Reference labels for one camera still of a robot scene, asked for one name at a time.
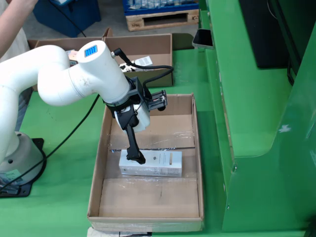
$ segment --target cardboard tray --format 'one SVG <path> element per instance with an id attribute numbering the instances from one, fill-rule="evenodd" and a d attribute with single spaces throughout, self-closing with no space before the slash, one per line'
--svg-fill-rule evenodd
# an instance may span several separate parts
<path id="1" fill-rule="evenodd" d="M 129 60 L 136 60 L 150 56 L 153 66 L 172 66 L 172 34 L 128 37 L 105 37 L 105 43 L 110 51 L 121 48 Z M 118 64 L 124 63 L 120 57 L 115 60 Z M 156 69 L 147 72 L 124 73 L 129 78 L 138 77 L 141 83 L 146 79 L 158 76 L 168 69 Z M 148 83 L 148 87 L 172 86 L 172 74 L 168 74 L 159 80 Z"/>
<path id="2" fill-rule="evenodd" d="M 140 149 L 183 153 L 182 177 L 123 176 L 120 150 L 129 147 L 105 109 L 94 168 L 88 219 L 99 231 L 189 232 L 203 227 L 203 185 L 198 121 L 193 95 L 168 95 L 163 112 L 151 112 L 151 125 L 136 133 Z"/>

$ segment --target blue crate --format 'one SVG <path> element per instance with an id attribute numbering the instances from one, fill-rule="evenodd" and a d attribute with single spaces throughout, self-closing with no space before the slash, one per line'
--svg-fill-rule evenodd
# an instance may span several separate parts
<path id="1" fill-rule="evenodd" d="M 80 31 L 54 6 L 49 0 L 39 0 L 34 8 L 36 19 L 72 38 L 76 38 Z M 64 12 L 81 30 L 85 30 L 93 23 L 101 21 L 98 0 L 67 0 L 61 4 L 51 0 L 62 12 Z"/>
<path id="2" fill-rule="evenodd" d="M 198 9 L 198 3 L 195 3 L 195 2 L 192 3 L 190 1 L 188 1 L 187 3 L 184 2 L 180 5 L 175 5 L 175 3 L 180 2 L 180 0 L 149 0 L 149 1 L 148 0 L 123 0 L 125 16 Z"/>

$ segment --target white product box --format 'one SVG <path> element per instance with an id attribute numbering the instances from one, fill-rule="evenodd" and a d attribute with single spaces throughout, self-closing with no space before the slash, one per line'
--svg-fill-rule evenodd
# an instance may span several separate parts
<path id="1" fill-rule="evenodd" d="M 146 159 L 145 164 L 127 160 L 127 150 L 122 150 L 119 168 L 125 175 L 149 176 L 182 176 L 182 152 L 175 151 L 141 151 Z"/>
<path id="2" fill-rule="evenodd" d="M 133 64 L 139 65 L 139 66 L 152 66 L 153 62 L 150 59 L 150 56 L 147 56 L 145 58 L 140 58 L 132 61 Z M 150 71 L 140 68 L 135 68 L 133 66 L 128 66 L 126 63 L 122 63 L 119 65 L 119 67 L 122 69 L 122 72 L 129 73 L 129 72 L 140 72 L 140 71 Z"/>

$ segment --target person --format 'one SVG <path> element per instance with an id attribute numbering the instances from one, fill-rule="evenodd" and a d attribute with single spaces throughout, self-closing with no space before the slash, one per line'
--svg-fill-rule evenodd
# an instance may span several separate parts
<path id="1" fill-rule="evenodd" d="M 0 0 L 0 63 L 30 50 L 22 26 L 38 0 Z M 32 89 L 19 96 L 19 113 L 15 127 L 20 130 Z"/>

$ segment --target person's arm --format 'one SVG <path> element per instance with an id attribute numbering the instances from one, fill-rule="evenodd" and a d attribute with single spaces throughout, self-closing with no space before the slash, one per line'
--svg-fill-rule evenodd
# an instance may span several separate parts
<path id="1" fill-rule="evenodd" d="M 24 21 L 33 11 L 38 0 L 7 0 L 7 9 L 0 16 L 0 58 L 4 56 L 22 28 Z"/>

